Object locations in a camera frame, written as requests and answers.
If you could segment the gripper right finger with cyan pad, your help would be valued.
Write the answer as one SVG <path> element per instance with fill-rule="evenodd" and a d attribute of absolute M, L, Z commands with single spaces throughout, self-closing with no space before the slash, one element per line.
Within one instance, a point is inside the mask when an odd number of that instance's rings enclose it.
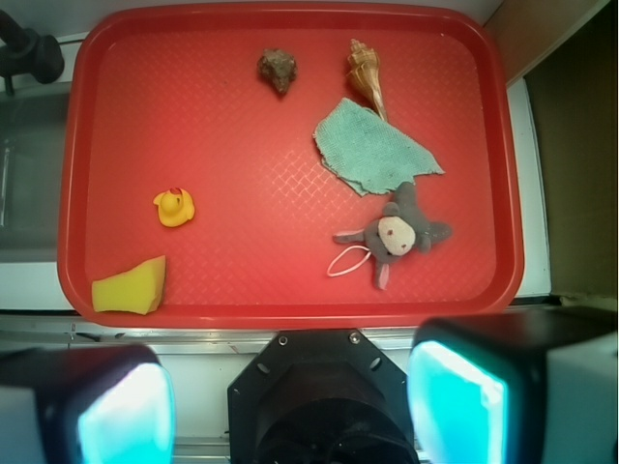
<path fill-rule="evenodd" d="M 572 306 L 434 317 L 406 368 L 432 463 L 614 463 L 618 315 Z"/>

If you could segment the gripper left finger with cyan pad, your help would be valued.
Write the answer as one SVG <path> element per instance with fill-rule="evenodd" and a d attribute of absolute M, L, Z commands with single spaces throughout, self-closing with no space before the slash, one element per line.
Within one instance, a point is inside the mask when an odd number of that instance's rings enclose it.
<path fill-rule="evenodd" d="M 168 372 L 143 345 L 1 354 L 4 463 L 170 463 Z"/>

